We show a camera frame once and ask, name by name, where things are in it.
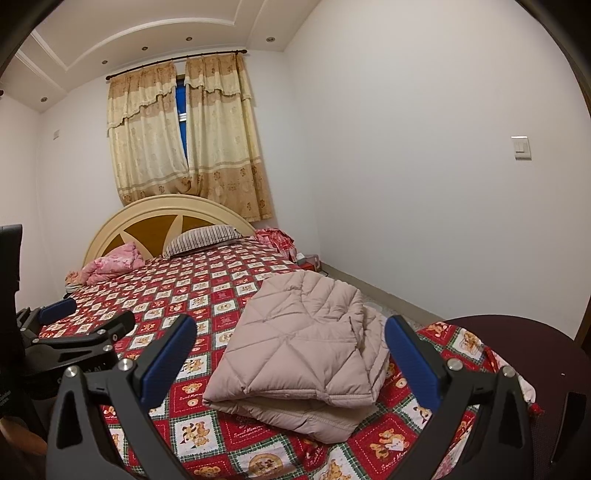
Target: curtain rod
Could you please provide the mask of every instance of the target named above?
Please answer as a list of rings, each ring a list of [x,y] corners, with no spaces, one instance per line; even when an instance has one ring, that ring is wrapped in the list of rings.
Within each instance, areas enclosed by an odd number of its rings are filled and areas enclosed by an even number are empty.
[[[181,57],[174,57],[172,59],[153,61],[152,63],[146,63],[144,65],[140,65],[139,67],[134,67],[132,69],[127,69],[127,70],[124,70],[124,71],[119,72],[119,73],[114,73],[113,75],[107,75],[105,77],[105,80],[108,81],[108,80],[111,80],[111,78],[117,77],[119,75],[123,75],[124,73],[133,72],[134,70],[143,69],[144,67],[151,67],[152,65],[157,65],[158,63],[164,63],[165,61],[175,61],[175,60],[182,60],[182,59],[190,59],[192,57],[203,57],[205,55],[218,55],[218,54],[222,54],[222,53],[248,53],[248,50],[211,51],[211,52],[208,52],[208,53],[196,53],[195,55],[183,55]]]

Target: curtain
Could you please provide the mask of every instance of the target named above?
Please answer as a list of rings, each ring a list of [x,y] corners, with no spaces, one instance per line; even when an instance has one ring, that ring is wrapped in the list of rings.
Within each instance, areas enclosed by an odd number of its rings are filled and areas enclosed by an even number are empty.
[[[111,80],[108,134],[115,183],[124,205],[163,193],[187,193],[172,62]]]
[[[271,218],[242,55],[189,59],[184,82],[190,193],[221,203],[249,222]]]

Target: blue window frame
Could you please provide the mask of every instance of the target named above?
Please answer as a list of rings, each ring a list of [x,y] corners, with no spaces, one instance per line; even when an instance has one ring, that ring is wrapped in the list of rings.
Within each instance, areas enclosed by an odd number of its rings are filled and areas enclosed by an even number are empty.
[[[187,98],[184,80],[177,81],[177,110],[178,124],[181,128],[181,141],[183,142],[185,158],[187,158]]]

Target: pillowcase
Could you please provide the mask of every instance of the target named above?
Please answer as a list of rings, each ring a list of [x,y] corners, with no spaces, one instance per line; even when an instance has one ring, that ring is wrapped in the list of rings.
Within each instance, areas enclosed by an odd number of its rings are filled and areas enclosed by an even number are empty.
[[[229,245],[228,242],[234,243],[240,238],[242,238],[242,235],[230,225],[202,226],[181,233],[164,249],[162,256],[171,258],[189,255],[204,249],[221,246],[222,243]]]

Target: wooden headboard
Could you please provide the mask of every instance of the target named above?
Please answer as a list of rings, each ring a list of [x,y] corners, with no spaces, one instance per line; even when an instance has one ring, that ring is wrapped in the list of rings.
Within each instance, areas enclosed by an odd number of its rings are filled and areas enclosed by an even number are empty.
[[[148,260],[160,255],[181,233],[220,224],[232,225],[243,236],[255,232],[240,215],[211,200],[180,194],[148,197],[107,220],[88,247],[83,265],[128,242],[134,242]]]

